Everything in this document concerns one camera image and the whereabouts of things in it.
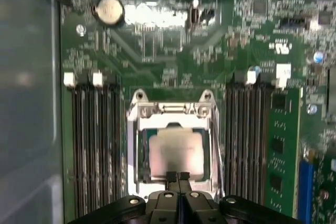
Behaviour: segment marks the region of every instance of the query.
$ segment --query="ram slot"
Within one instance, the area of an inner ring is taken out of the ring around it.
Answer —
[[[244,91],[244,119],[243,119],[243,139],[242,139],[242,146],[243,146],[243,159],[244,159],[244,171],[243,171],[243,194],[242,196],[247,199],[248,194],[248,143],[249,143],[249,118],[250,118],[250,93],[248,90]]]
[[[240,141],[243,139],[243,120],[244,120],[244,90],[239,89],[238,91],[238,119],[237,119],[237,195],[242,195],[243,190],[243,171],[244,171],[244,163],[243,163],[243,142]]]
[[[226,131],[225,131],[225,190],[227,194],[231,194],[230,191],[230,177],[231,177],[231,163],[230,163],[230,146],[231,146],[231,109],[232,109],[232,98],[231,98],[231,90],[226,91]]]
[[[99,191],[99,199],[100,199],[100,205],[104,206],[109,203],[108,197],[109,197],[109,187],[108,187],[108,166],[109,166],[109,160],[108,160],[108,152],[109,152],[109,132],[108,132],[108,115],[109,115],[109,94],[106,90],[107,88],[104,88],[103,94],[101,97],[101,104],[100,104],[100,132],[101,132],[101,139],[102,141],[99,142],[99,177],[100,180],[98,181],[98,184],[100,186]]]
[[[271,90],[228,86],[225,124],[225,189],[264,202],[266,137]]]
[[[113,201],[121,197],[121,156],[120,156],[120,96],[113,87],[113,167],[114,167],[114,195]]]
[[[76,218],[120,198],[120,102],[114,86],[72,91]]]
[[[92,149],[92,140],[94,140],[94,133],[95,133],[95,125],[94,125],[94,116],[93,106],[94,106],[94,97],[92,95],[92,91],[87,88],[86,95],[85,95],[85,116],[83,117],[86,121],[85,131],[85,154],[86,154],[86,185],[87,185],[87,212],[91,212],[93,210],[92,205],[92,197],[93,197],[93,190],[94,185],[92,184],[92,173],[94,167],[92,166],[92,156],[93,156],[93,149]]]
[[[100,89],[93,89],[92,94],[92,120],[93,129],[91,141],[91,161],[92,161],[92,210],[101,206],[100,200],[100,143],[103,141],[101,131],[101,104],[102,95]]]
[[[233,130],[232,130],[232,146],[231,146],[231,163],[232,163],[232,193],[237,194],[237,137],[238,137],[238,89],[233,91]]]
[[[266,156],[268,138],[268,117],[271,107],[271,90],[264,88],[261,95],[261,115],[260,115],[260,156],[259,156],[259,202],[264,202],[264,188],[266,184]]]
[[[74,186],[75,186],[75,210],[76,210],[76,217],[81,216],[80,206],[81,206],[81,184],[82,184],[82,174],[80,172],[80,126],[79,119],[81,118],[80,110],[78,107],[80,106],[80,96],[78,95],[80,91],[73,90],[72,92],[72,107],[73,107],[73,114],[72,114],[72,124],[73,124],[73,167],[74,167]]]
[[[259,195],[259,155],[260,155],[260,116],[261,116],[261,88],[255,91],[255,135],[254,135],[254,153],[253,153],[253,201],[258,202]]]

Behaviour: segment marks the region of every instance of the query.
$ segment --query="black connector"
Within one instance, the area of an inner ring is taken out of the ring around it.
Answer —
[[[309,29],[309,22],[303,17],[287,17],[282,18],[279,24],[280,29]]]

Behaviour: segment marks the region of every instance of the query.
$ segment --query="integrated circuit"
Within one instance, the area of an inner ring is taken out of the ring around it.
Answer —
[[[283,140],[281,140],[277,137],[273,138],[273,141],[272,141],[273,151],[275,151],[277,153],[280,153],[280,154],[283,154],[283,152],[284,152],[283,145],[284,145]]]
[[[266,0],[254,0],[253,1],[253,13],[254,14],[267,14],[267,2]]]
[[[282,190],[282,178],[278,175],[271,174],[269,177],[270,185],[276,191]]]
[[[319,25],[330,25],[332,21],[332,12],[328,10],[319,11]]]
[[[286,95],[274,93],[272,96],[272,108],[278,110],[286,109]]]

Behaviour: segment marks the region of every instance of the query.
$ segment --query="cpu socket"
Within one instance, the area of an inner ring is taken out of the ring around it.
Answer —
[[[166,172],[189,172],[195,191],[221,197],[219,111],[212,91],[195,102],[149,101],[135,91],[127,116],[128,193],[165,190]]]

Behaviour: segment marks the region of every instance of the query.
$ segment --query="blue slot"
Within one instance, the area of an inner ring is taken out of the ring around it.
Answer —
[[[299,169],[298,219],[303,224],[310,224],[314,166],[301,161]]]

